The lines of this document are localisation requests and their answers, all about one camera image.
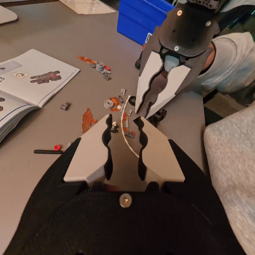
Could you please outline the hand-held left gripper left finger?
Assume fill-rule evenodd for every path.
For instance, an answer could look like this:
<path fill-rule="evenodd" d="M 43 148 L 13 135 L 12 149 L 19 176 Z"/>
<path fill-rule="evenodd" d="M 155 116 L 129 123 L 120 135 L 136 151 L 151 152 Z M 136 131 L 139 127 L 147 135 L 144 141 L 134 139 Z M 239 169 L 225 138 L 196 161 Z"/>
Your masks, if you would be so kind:
<path fill-rule="evenodd" d="M 112 114 L 107 114 L 81 136 L 63 178 L 65 182 L 110 180 L 113 172 L 113 161 L 109 147 L 111 128 Z"/>

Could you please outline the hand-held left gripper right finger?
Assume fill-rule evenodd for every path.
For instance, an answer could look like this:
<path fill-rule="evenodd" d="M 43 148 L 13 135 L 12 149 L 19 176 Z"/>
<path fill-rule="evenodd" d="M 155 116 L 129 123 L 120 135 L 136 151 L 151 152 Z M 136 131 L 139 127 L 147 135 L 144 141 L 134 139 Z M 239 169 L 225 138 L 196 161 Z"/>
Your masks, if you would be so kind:
<path fill-rule="evenodd" d="M 144 117 L 134 120 L 142 148 L 139 152 L 138 175 L 145 182 L 184 182 L 185 177 L 169 143 Z"/>

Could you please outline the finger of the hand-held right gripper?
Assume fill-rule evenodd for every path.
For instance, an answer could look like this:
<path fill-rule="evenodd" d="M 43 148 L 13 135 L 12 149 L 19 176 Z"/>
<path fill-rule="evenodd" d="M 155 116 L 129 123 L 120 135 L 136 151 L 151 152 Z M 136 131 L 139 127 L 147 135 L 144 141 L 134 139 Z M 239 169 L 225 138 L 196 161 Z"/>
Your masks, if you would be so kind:
<path fill-rule="evenodd" d="M 167 75 L 167 83 L 163 91 L 158 94 L 156 102 L 150 107 L 149 112 L 146 115 L 146 119 L 154 115 L 164 105 L 166 105 L 171 99 L 175 97 L 175 93 L 181 86 L 182 82 L 190 72 L 190 68 L 184 65 L 172 68 Z"/>
<path fill-rule="evenodd" d="M 159 53 L 151 52 L 142 74 L 139 76 L 135 112 L 138 113 L 144 103 L 146 94 L 150 91 L 152 80 L 161 72 L 163 68 L 163 61 Z"/>

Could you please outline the black lego motorcycle assembly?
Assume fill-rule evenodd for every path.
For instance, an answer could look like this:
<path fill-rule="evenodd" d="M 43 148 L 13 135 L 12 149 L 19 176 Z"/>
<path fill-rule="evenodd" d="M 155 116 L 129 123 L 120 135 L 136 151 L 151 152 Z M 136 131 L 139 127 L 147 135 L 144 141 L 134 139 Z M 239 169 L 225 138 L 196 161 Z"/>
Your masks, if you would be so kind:
<path fill-rule="evenodd" d="M 166 114 L 167 110 L 160 109 L 148 118 L 148 122 L 151 123 L 155 128 L 157 128 L 160 122 L 166 117 Z"/>

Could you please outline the person's right forearm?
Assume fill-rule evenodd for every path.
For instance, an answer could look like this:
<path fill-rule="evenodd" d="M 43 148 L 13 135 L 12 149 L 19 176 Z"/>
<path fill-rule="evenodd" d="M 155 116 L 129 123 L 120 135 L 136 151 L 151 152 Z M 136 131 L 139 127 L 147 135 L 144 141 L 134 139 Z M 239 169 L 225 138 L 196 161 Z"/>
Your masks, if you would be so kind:
<path fill-rule="evenodd" d="M 250 32 L 230 33 L 212 40 L 215 58 L 210 68 L 197 77 L 206 89 L 224 94 L 239 92 L 254 82 L 255 43 Z"/>

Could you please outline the large orange lego flame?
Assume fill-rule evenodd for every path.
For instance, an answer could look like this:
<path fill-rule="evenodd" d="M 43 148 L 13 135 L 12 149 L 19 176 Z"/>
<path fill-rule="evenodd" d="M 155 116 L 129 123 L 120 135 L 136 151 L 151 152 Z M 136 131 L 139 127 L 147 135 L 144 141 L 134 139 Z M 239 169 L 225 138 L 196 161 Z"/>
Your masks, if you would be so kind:
<path fill-rule="evenodd" d="M 87 108 L 82 118 L 82 133 L 86 133 L 93 124 L 97 123 L 96 119 L 93 119 L 90 108 Z"/>

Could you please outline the black lego bar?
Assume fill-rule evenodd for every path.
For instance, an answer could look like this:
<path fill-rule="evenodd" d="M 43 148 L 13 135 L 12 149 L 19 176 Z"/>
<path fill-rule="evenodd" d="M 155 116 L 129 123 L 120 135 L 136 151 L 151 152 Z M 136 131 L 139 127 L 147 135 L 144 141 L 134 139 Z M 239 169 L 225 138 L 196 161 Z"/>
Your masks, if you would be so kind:
<path fill-rule="evenodd" d="M 34 154 L 55 154 L 55 155 L 61 155 L 63 154 L 63 151 L 61 150 L 42 150 L 42 149 L 36 149 L 34 150 Z"/>

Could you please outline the thin orange lego flame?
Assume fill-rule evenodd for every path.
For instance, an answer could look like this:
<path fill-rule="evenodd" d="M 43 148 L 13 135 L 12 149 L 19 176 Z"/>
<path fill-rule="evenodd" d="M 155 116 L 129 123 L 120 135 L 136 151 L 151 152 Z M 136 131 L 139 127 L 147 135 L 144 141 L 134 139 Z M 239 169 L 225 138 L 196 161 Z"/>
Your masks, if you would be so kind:
<path fill-rule="evenodd" d="M 89 63 L 89 64 L 97 64 L 96 61 L 92 60 L 92 59 L 89 59 L 89 58 L 86 58 L 86 57 L 83 57 L 83 56 L 76 56 L 78 59 L 80 59 L 81 61 L 83 62 L 86 62 L 86 63 Z"/>

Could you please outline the lego instruction booklet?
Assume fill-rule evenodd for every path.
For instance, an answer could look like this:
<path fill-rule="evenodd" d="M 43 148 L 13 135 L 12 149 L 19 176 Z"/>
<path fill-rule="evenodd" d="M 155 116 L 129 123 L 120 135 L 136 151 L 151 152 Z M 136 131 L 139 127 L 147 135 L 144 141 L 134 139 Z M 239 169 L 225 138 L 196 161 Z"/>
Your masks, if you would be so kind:
<path fill-rule="evenodd" d="M 31 49 L 0 63 L 0 141 L 29 112 L 41 109 L 80 69 Z"/>

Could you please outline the person's right hand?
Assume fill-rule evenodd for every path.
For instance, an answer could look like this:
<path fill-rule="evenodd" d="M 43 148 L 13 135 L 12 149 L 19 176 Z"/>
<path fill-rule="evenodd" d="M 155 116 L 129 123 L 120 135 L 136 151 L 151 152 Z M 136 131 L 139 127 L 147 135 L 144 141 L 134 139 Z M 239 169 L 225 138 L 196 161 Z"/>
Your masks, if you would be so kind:
<path fill-rule="evenodd" d="M 206 60 L 206 63 L 204 65 L 202 71 L 200 72 L 200 74 L 203 74 L 203 73 L 207 72 L 208 69 L 211 67 L 212 63 L 214 62 L 215 54 L 216 54 L 216 49 L 215 49 L 215 46 L 214 46 L 214 44 L 212 42 L 210 43 L 209 48 L 212 49 L 212 52 L 208 56 L 208 58 Z"/>

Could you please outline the blue plastic bin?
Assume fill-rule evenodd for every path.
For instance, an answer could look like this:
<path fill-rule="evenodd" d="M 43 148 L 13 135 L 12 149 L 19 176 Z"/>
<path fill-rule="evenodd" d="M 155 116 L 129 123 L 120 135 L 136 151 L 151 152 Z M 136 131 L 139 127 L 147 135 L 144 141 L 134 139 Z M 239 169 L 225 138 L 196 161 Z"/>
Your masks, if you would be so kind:
<path fill-rule="evenodd" d="M 155 27 L 160 27 L 167 12 L 174 8 L 163 0 L 120 0 L 117 32 L 140 45 L 146 44 Z"/>

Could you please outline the white metal tablet stand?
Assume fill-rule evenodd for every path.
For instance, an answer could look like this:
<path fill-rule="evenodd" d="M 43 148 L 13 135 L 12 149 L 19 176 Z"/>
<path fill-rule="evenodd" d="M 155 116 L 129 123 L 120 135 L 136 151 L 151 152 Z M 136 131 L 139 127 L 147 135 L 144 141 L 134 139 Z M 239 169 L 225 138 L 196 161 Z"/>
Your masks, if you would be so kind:
<path fill-rule="evenodd" d="M 0 6 L 0 24 L 10 23 L 17 19 L 18 16 L 14 12 Z"/>

